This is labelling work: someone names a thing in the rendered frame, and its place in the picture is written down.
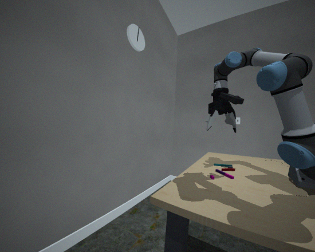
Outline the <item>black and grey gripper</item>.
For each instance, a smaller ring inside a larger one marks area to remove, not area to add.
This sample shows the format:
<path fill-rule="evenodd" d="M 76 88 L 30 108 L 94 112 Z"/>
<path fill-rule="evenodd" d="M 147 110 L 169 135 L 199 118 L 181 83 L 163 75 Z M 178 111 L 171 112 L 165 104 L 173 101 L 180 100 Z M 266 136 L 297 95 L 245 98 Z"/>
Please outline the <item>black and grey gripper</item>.
<path fill-rule="evenodd" d="M 214 122 L 215 118 L 218 117 L 218 115 L 222 115 L 225 113 L 225 123 L 232 125 L 233 130 L 236 133 L 237 127 L 235 111 L 229 101 L 219 97 L 220 92 L 228 93 L 229 89 L 216 88 L 213 90 L 213 93 L 211 94 L 211 96 L 213 96 L 213 102 L 208 104 L 208 113 L 211 115 L 209 118 L 206 119 L 206 122 L 208 122 L 207 131 L 212 127 L 212 123 Z"/>

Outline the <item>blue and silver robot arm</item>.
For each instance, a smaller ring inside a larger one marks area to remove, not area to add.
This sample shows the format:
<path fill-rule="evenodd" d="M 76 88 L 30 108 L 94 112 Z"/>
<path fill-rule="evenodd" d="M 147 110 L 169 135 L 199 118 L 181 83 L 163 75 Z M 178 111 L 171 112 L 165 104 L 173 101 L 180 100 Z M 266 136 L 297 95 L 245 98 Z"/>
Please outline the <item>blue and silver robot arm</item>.
<path fill-rule="evenodd" d="M 257 74 L 257 84 L 275 99 L 284 127 L 283 142 L 277 147 L 279 156 L 315 180 L 315 124 L 301 81 L 312 70 L 311 59 L 303 54 L 263 52 L 260 48 L 231 52 L 214 66 L 214 89 L 228 88 L 227 76 L 248 65 L 263 67 Z"/>

